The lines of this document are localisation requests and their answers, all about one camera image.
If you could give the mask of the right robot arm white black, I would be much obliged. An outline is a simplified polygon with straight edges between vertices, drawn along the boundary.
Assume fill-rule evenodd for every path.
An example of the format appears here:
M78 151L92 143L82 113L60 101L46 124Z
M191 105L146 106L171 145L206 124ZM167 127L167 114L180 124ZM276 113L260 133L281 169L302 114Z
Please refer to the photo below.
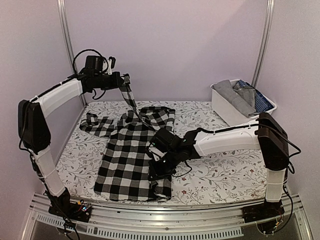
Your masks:
M289 140L285 130L267 112L250 123L218 130L197 128L183 137L165 128L159 129L146 148L148 179L166 179L176 173L178 164L213 153L236 150L260 150L267 169L264 203L258 213L269 218L278 210L286 170L289 166Z

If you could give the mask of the black white checkered shirt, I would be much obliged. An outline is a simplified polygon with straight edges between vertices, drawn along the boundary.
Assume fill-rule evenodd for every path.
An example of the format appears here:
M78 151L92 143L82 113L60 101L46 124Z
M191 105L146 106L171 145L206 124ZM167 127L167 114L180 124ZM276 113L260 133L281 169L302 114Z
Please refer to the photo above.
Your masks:
M112 201L167 201L172 197L171 179L148 179L146 148L156 131L173 131L176 111L166 106L139 109L130 86L119 89L130 109L117 122L88 112L79 127L108 138L93 190Z

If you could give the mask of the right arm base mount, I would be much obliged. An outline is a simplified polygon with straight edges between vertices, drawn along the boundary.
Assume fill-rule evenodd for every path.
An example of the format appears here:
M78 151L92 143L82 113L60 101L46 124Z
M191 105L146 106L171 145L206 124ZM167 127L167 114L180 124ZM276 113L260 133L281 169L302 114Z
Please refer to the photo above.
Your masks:
M259 204L245 206L241 208L241 212L245 223L264 223L274 222L276 218L281 218L285 210L281 200L278 202L265 200Z

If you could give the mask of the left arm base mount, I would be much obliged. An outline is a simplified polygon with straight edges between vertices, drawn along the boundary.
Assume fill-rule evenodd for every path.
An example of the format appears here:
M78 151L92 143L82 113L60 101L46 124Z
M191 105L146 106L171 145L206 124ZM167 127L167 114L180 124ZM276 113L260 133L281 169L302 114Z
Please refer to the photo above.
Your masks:
M88 223L91 217L92 208L88 204L84 204L83 200L71 202L70 194L64 192L60 196L48 196L50 207L48 212L52 215L60 216L65 219Z

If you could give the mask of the white plastic bin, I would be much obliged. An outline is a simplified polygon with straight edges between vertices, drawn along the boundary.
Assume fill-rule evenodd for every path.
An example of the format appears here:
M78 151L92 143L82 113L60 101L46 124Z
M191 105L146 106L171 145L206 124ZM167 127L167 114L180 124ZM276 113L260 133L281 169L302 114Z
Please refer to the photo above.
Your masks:
M233 79L230 80L231 84L234 86L237 81L241 79ZM246 117L242 115L237 109L235 109L226 99L224 99L217 91L213 89L213 84L210 86L211 88L211 105L213 110L229 125L229 126L236 126L244 123L249 123L254 121L259 117L260 113L269 113L272 114L276 109L277 105L271 99L266 97L273 105L274 108L268 110L266 112L260 112L253 116Z

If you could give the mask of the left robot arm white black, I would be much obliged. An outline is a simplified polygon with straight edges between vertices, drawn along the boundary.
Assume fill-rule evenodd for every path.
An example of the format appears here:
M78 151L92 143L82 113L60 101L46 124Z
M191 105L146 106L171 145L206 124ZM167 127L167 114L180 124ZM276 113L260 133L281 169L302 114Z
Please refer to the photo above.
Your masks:
M51 153L47 117L68 101L95 89L112 90L129 84L128 74L74 74L31 100L18 104L19 148L30 155L32 167L44 183L52 206L63 216L74 213L68 189L62 183Z

